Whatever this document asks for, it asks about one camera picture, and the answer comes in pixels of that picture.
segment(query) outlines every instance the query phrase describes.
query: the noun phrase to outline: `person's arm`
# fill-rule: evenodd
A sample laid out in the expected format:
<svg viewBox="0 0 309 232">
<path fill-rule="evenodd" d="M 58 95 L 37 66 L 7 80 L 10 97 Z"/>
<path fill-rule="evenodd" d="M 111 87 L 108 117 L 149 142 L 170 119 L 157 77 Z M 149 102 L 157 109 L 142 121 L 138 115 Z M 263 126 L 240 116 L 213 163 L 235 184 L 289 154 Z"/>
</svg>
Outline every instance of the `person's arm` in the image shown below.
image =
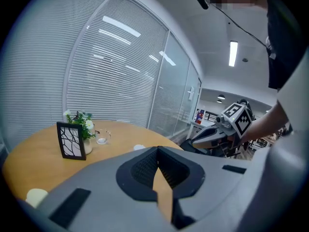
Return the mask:
<svg viewBox="0 0 309 232">
<path fill-rule="evenodd" d="M 245 132 L 241 142 L 255 140 L 271 135 L 282 128 L 288 122 L 288 118 L 277 102 L 263 117 L 252 122 L 251 126 Z"/>
</svg>

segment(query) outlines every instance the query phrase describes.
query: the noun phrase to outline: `round wooden table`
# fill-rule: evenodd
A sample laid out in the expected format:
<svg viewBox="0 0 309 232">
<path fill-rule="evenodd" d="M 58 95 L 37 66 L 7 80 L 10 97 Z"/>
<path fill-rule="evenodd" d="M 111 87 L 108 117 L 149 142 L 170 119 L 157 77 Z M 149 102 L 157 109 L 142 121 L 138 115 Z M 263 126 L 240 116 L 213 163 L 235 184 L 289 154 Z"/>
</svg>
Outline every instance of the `round wooden table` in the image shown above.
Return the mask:
<svg viewBox="0 0 309 232">
<path fill-rule="evenodd" d="M 86 160 L 62 158 L 56 125 L 38 131 L 21 142 L 9 154 L 2 169 L 13 195 L 25 200 L 30 189 L 50 191 L 85 166 L 133 151 L 135 145 L 181 149 L 166 137 L 135 125 L 101 120 L 95 120 L 94 124 L 96 129 L 110 131 L 112 139 L 106 145 L 98 145 L 94 138 L 91 139 L 93 150 Z M 154 179 L 153 189 L 158 193 L 159 209 L 170 220 L 172 190 L 159 169 Z"/>
</svg>

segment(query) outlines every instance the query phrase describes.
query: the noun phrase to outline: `black shirt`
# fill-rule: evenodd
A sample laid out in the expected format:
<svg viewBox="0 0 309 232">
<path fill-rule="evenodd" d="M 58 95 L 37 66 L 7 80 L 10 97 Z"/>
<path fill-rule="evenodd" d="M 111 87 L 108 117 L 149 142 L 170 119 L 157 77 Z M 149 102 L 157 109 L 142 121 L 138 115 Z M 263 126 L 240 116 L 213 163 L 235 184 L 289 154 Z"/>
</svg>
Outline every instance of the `black shirt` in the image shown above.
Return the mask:
<svg viewBox="0 0 309 232">
<path fill-rule="evenodd" d="M 308 46 L 306 0 L 267 0 L 270 88 L 282 88 Z"/>
</svg>

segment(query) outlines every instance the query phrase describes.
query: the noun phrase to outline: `green leaves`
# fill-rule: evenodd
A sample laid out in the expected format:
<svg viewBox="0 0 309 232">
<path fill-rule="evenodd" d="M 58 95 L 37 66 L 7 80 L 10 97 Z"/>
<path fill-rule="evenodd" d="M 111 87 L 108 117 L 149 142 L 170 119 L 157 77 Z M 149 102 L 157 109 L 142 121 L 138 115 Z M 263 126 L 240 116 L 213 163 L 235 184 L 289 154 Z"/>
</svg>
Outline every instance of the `green leaves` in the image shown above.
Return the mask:
<svg viewBox="0 0 309 232">
<path fill-rule="evenodd" d="M 70 124 L 77 124 L 77 125 L 82 125 L 82 137 L 83 140 L 86 140 L 87 138 L 92 138 L 95 137 L 96 134 L 95 133 L 90 133 L 89 130 L 86 127 L 86 120 L 91 120 L 91 116 L 92 114 L 87 114 L 84 111 L 82 112 L 78 112 L 76 113 L 76 116 L 74 117 L 74 119 L 72 120 L 70 118 L 70 115 L 66 115 L 67 119 L 68 119 L 68 123 Z"/>
</svg>

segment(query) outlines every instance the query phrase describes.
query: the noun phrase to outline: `white flower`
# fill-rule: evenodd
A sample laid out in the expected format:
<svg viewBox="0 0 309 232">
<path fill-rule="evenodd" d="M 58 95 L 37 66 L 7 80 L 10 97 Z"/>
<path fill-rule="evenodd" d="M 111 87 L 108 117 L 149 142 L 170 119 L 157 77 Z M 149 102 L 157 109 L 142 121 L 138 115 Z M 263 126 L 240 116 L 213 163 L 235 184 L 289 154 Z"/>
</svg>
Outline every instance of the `white flower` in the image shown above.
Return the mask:
<svg viewBox="0 0 309 232">
<path fill-rule="evenodd" d="M 71 115 L 71 112 L 70 112 L 70 110 L 68 109 L 67 111 L 65 111 L 64 113 L 63 113 L 63 115 Z"/>
<path fill-rule="evenodd" d="M 88 130 L 91 130 L 93 128 L 93 123 L 91 120 L 86 120 L 86 127 Z"/>
</svg>

